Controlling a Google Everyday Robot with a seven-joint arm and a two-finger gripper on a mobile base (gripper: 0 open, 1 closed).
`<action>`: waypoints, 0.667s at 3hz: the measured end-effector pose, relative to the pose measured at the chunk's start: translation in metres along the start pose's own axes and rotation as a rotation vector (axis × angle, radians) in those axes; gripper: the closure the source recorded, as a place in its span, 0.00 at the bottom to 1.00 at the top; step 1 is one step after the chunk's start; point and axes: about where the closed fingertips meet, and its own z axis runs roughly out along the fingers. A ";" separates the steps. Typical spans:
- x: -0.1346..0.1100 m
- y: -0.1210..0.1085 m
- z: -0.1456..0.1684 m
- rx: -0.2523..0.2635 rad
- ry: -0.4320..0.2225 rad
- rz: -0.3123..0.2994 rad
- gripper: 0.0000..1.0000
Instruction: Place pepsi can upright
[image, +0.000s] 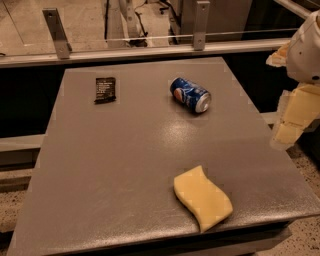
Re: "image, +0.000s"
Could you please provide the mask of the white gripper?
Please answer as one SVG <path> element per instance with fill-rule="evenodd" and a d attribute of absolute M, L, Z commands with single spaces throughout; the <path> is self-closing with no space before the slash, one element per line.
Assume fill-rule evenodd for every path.
<path fill-rule="evenodd" d="M 320 115 L 320 10 L 312 12 L 291 38 L 268 56 L 266 64 L 285 67 L 298 81 L 293 91 L 280 96 L 270 146 L 288 149 Z"/>

